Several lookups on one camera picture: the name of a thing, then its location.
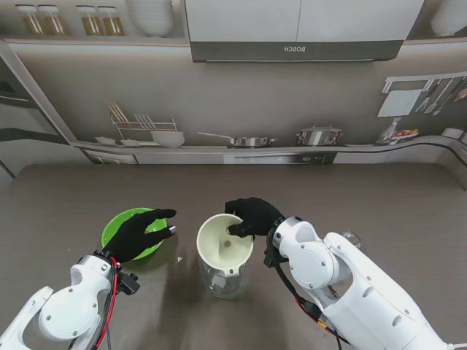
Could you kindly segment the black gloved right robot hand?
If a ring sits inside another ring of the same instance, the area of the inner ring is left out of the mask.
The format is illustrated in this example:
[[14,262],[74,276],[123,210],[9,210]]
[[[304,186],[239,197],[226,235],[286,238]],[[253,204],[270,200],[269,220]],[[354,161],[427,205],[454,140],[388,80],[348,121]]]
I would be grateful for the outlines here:
[[285,217],[269,202],[255,197],[239,198],[225,203],[225,213],[239,217],[242,222],[231,225],[231,236],[266,236],[275,223],[281,223]]

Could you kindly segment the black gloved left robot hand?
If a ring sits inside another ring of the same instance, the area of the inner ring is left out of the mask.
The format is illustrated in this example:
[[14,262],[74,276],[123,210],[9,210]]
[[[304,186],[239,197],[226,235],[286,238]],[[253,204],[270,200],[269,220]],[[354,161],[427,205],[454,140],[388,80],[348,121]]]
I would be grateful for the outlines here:
[[172,227],[164,227],[151,233],[145,233],[147,227],[157,219],[175,217],[174,209],[155,209],[141,214],[135,214],[127,219],[102,249],[103,254],[113,257],[118,263],[126,263],[139,256],[163,240],[174,235]]

